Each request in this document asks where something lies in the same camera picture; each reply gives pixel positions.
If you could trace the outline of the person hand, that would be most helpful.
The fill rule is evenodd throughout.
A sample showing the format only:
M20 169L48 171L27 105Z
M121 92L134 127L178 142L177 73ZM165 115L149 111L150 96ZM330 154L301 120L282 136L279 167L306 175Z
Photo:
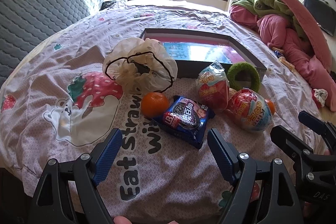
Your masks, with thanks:
M130 220L123 216L117 216L113 219L115 224L132 224ZM178 224L176 221L171 221L168 224Z

